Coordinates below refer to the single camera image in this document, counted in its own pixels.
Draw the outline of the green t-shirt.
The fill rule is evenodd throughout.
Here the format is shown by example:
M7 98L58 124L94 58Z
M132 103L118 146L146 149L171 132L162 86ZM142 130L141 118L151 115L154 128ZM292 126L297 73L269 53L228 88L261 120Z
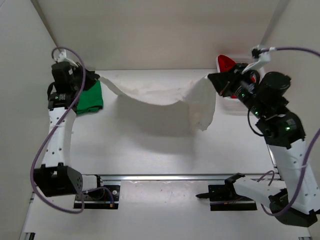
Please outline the green t-shirt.
M80 95L76 114L83 115L97 113L104 107L101 82L98 80L89 90L83 91Z

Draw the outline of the white t-shirt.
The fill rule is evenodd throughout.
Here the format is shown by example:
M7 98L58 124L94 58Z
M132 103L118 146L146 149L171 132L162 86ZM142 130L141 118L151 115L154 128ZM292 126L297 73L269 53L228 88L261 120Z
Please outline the white t-shirt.
M117 96L117 115L142 132L160 136L190 135L206 131L213 121L216 90L207 76L181 87L120 82L104 77L100 80Z

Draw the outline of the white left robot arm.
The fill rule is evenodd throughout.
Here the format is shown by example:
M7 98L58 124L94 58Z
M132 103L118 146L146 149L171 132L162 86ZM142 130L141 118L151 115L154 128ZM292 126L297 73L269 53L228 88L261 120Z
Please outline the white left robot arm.
M47 95L49 129L54 133L45 144L41 166L34 170L34 181L46 197L87 191L93 200L100 200L105 194L100 178L96 174L83 175L71 166L71 137L77 107L72 102L82 85L82 67L61 61L51 66L51 72L54 81Z

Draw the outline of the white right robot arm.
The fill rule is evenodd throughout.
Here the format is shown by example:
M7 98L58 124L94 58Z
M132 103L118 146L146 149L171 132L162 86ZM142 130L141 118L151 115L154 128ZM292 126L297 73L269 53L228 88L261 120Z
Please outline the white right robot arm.
M308 164L311 146L306 144L303 124L284 98L290 77L276 71L260 76L235 65L230 71L209 74L208 79L220 96L236 96L257 118L256 127L285 184L284 188L268 186L236 173L224 181L220 194L230 200L252 199L285 225L307 228L316 223L320 189Z

